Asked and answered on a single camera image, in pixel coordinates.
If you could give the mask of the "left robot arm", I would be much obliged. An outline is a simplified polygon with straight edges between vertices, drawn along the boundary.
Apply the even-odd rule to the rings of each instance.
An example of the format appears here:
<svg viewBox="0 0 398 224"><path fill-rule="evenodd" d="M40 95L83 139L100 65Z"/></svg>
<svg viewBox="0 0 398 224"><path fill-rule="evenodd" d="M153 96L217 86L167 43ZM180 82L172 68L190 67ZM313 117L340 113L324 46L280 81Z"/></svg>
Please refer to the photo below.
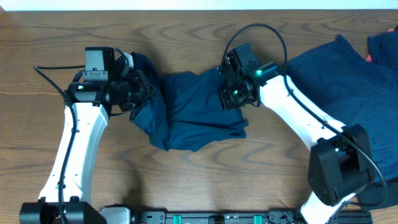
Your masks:
<svg viewBox="0 0 398 224"><path fill-rule="evenodd" d="M118 106L130 113L155 92L136 59L112 47L87 47L85 64L66 90L65 122L52 171L36 202L25 202L21 223L137 223L127 205L102 210L91 204L91 185L99 144Z"/></svg>

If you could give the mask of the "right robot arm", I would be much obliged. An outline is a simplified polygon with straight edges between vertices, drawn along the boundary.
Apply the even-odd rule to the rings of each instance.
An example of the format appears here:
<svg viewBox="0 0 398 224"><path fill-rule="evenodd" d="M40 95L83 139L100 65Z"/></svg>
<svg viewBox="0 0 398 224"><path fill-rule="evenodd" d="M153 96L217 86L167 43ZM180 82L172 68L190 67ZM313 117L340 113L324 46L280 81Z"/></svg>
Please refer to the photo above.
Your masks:
<svg viewBox="0 0 398 224"><path fill-rule="evenodd" d="M263 104L282 118L310 151L308 200L296 212L269 212L268 223L372 223L368 212L343 207L374 179L368 134L358 124L346 126L309 100L275 63L223 62L220 87L224 109Z"/></svg>

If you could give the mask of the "navy blue shorts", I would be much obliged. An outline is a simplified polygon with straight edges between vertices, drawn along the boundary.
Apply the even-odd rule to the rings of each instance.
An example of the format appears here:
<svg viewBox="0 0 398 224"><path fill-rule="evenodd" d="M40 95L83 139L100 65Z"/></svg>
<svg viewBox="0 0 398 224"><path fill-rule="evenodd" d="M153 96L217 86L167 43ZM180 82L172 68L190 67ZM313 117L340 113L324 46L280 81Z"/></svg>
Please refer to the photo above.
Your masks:
<svg viewBox="0 0 398 224"><path fill-rule="evenodd" d="M148 135L152 146L198 151L213 141L246 137L248 122L241 110L221 107L218 90L224 78L217 68L200 75L161 76L147 56L131 55L134 69L144 72L155 93L131 112L129 120Z"/></svg>

